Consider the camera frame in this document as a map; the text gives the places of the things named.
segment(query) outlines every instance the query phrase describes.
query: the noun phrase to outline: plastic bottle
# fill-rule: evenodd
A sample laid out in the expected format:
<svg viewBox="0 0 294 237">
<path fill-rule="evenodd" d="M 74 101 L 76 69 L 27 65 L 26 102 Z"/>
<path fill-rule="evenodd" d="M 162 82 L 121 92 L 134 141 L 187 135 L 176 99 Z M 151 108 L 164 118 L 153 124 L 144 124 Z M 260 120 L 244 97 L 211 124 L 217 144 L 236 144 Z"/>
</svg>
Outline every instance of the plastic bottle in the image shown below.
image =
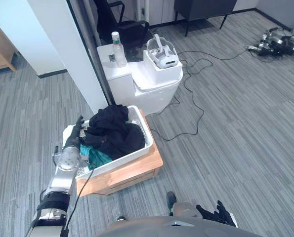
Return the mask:
<svg viewBox="0 0 294 237">
<path fill-rule="evenodd" d="M 124 47 L 121 44 L 119 33 L 117 31 L 112 32 L 112 39 L 116 64 L 119 68 L 124 67 L 127 64 L 127 60 L 125 58 Z"/>
</svg>

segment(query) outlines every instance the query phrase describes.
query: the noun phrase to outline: office chair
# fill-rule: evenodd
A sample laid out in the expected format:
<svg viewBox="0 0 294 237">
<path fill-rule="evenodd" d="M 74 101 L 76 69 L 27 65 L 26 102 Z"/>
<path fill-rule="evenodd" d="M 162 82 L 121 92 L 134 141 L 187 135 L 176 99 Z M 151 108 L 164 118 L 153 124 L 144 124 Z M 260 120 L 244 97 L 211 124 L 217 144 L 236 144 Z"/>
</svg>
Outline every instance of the office chair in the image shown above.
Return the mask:
<svg viewBox="0 0 294 237">
<path fill-rule="evenodd" d="M 148 22 L 123 21 L 125 5 L 122 1 L 108 3 L 107 0 L 94 0 L 94 2 L 98 13 L 97 32 L 107 43 L 112 43 L 111 33 L 113 31 L 119 32 L 125 51 L 137 46 L 142 47 L 144 43 L 152 38 L 152 35 L 149 32 Z M 117 22 L 114 18 L 111 7 L 118 7 L 119 5 L 122 6 L 122 10 L 119 22 Z"/>
</svg>

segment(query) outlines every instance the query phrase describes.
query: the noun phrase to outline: white basket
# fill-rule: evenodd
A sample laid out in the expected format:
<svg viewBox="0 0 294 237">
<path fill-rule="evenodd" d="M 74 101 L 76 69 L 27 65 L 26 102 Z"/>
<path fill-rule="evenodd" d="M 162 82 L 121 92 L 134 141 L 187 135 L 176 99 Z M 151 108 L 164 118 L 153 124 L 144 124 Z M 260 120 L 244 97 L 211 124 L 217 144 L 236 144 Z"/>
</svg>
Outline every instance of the white basket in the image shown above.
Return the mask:
<svg viewBox="0 0 294 237">
<path fill-rule="evenodd" d="M 134 105 L 128 106 L 128 118 L 129 118 L 129 122 L 135 123 L 140 126 L 141 131 L 145 137 L 145 142 L 146 142 L 145 147 L 138 150 L 138 151 L 130 153 L 124 157 L 121 157 L 121 158 L 118 158 L 112 162 L 109 162 L 105 165 L 102 165 L 100 167 L 95 168 L 92 177 L 103 174 L 103 173 L 110 171 L 112 169 L 115 169 L 116 167 L 121 166 L 123 164 L 126 164 L 126 163 L 128 163 L 134 159 L 137 159 L 138 157 L 143 156 L 149 152 L 149 149 L 153 144 L 153 138 L 151 136 L 150 130 L 149 130 L 145 120 L 143 119 L 139 109 L 136 106 L 134 106 Z M 88 124 L 89 124 L 89 120 L 85 121 L 83 126 L 88 126 Z M 62 147 L 64 147 L 67 138 L 71 135 L 73 126 L 74 125 L 69 125 L 68 127 L 66 127 L 64 129 Z M 91 170 L 89 170 L 88 167 L 81 167 L 78 169 L 78 173 L 77 173 L 76 178 L 88 178 L 90 173 L 91 173 Z"/>
</svg>

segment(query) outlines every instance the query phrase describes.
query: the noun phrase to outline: black shoe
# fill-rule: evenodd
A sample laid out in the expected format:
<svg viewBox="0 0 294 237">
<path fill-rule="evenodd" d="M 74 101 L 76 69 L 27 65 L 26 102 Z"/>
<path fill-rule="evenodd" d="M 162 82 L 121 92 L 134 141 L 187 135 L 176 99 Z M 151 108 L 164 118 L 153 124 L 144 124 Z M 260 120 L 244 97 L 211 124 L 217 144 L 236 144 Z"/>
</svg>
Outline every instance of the black shoe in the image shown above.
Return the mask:
<svg viewBox="0 0 294 237">
<path fill-rule="evenodd" d="M 170 216 L 173 216 L 172 213 L 172 208 L 173 208 L 173 204 L 176 203 L 176 196 L 174 194 L 174 192 L 168 192 L 167 193 L 167 204 L 168 204 L 168 209 L 170 210 Z"/>
<path fill-rule="evenodd" d="M 116 221 L 126 221 L 126 218 L 124 216 L 120 216 L 117 218 Z"/>
</svg>

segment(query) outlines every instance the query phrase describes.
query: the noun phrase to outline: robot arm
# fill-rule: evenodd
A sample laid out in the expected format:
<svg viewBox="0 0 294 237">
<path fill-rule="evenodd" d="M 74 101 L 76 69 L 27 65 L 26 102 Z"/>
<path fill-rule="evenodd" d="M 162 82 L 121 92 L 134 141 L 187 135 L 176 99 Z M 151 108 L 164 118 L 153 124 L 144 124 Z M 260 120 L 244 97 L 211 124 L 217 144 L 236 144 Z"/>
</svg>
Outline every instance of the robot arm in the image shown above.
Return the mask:
<svg viewBox="0 0 294 237">
<path fill-rule="evenodd" d="M 80 166 L 80 116 L 67 139 L 63 152 L 56 164 L 55 174 L 37 207 L 37 213 L 28 230 L 27 237 L 67 237 L 67 210 L 71 186 Z"/>
</svg>

